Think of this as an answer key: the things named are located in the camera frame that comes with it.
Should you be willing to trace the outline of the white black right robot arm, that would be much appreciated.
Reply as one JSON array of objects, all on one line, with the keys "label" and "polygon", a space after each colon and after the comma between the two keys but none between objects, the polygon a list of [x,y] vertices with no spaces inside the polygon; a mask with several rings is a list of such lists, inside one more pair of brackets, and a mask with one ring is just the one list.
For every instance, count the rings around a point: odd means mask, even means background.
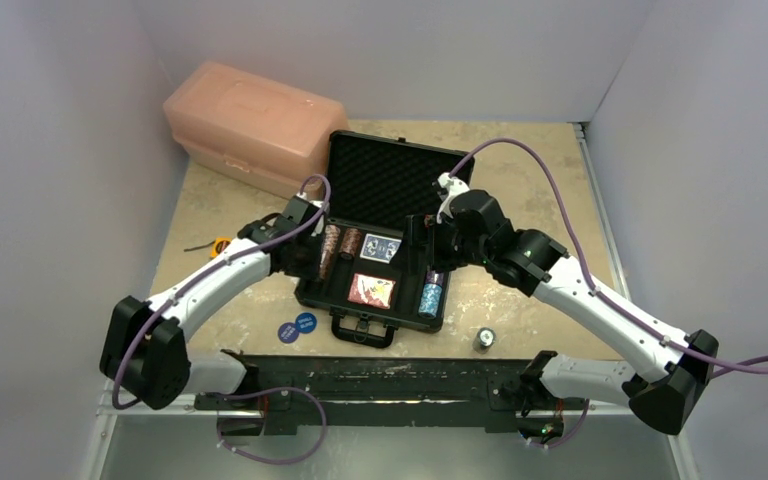
[{"label": "white black right robot arm", "polygon": [[537,229],[516,229],[484,190],[447,199],[436,215],[410,215],[394,264],[448,273],[483,268],[499,284],[562,312],[620,355],[618,361],[542,351],[521,376],[524,399],[544,407],[577,397],[628,407],[654,430],[681,432],[713,377],[718,340],[656,319],[591,274]]}]

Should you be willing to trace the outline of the blue small blind button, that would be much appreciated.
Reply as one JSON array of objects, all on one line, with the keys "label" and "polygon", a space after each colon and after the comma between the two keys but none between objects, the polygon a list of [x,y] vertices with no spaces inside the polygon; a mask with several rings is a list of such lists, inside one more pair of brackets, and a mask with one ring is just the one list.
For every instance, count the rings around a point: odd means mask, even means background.
[{"label": "blue small blind button", "polygon": [[312,333],[318,325],[317,317],[311,312],[303,312],[295,319],[295,326],[301,334]]}]

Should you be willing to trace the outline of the orange brown chip stack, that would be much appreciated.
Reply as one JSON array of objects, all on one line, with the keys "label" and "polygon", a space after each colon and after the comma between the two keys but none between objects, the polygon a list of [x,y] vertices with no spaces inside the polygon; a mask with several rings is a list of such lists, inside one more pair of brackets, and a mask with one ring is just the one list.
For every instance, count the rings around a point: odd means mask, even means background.
[{"label": "orange brown chip stack", "polygon": [[322,254],[324,257],[330,257],[334,254],[340,235],[341,230],[336,225],[329,224],[324,228],[322,240]]}]

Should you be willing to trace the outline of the orange black 100 chip stack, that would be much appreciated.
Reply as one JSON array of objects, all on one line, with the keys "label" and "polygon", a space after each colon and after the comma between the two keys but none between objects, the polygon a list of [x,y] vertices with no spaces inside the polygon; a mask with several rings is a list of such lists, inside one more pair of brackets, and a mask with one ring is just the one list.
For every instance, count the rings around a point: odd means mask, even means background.
[{"label": "orange black 100 chip stack", "polygon": [[324,281],[327,278],[328,272],[331,266],[332,257],[333,257],[333,253],[330,251],[325,251],[322,254],[320,263],[319,263],[319,268],[318,268],[318,276],[317,276],[317,279],[319,281]]}]

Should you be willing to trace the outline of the black poker carrying case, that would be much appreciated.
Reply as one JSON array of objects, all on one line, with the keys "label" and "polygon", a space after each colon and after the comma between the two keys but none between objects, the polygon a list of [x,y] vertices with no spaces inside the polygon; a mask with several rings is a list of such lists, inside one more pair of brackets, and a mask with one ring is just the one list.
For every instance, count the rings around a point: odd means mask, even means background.
[{"label": "black poker carrying case", "polygon": [[[464,152],[387,139],[351,131],[331,134],[326,177],[331,185],[325,225],[340,228],[328,276],[319,281],[302,280],[295,289],[296,300],[305,307],[320,308],[331,317],[333,335],[342,341],[372,348],[387,348],[399,328],[436,333],[443,324],[450,277],[445,274],[438,314],[422,318],[417,314],[425,283],[424,274],[409,274],[389,264],[361,259],[364,236],[374,233],[402,238],[410,215],[435,216],[441,200],[435,191],[437,178],[454,169]],[[362,232],[357,255],[342,259],[339,247],[347,228]],[[355,273],[397,282],[391,308],[379,309],[347,300]]]}]

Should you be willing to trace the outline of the green dark chip stack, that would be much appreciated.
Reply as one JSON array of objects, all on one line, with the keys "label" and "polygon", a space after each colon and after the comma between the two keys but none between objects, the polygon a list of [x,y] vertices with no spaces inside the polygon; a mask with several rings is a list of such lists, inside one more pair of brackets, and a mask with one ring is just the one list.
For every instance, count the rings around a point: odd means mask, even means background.
[{"label": "green dark chip stack", "polygon": [[481,328],[473,339],[472,348],[479,354],[487,353],[496,342],[496,333],[488,327]]}]

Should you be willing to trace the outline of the pink blue 10 chip stack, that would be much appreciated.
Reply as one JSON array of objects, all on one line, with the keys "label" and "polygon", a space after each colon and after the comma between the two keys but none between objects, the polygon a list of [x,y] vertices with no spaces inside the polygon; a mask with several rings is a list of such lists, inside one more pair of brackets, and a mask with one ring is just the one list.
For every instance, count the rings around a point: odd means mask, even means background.
[{"label": "pink blue 10 chip stack", "polygon": [[362,232],[357,228],[347,228],[343,234],[339,247],[339,255],[342,259],[352,260],[357,255],[362,241]]}]

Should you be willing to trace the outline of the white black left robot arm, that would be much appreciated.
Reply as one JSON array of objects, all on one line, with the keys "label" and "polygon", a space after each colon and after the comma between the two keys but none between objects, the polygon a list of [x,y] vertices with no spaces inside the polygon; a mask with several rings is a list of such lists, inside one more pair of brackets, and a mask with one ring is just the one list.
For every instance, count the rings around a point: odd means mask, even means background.
[{"label": "white black left robot arm", "polygon": [[257,399],[258,382],[241,355],[197,358],[194,334],[221,308],[277,272],[308,277],[328,204],[296,195],[281,212],[246,224],[215,258],[147,300],[127,296],[113,309],[99,369],[113,382],[111,404],[160,410],[182,394],[214,394],[232,408]]}]

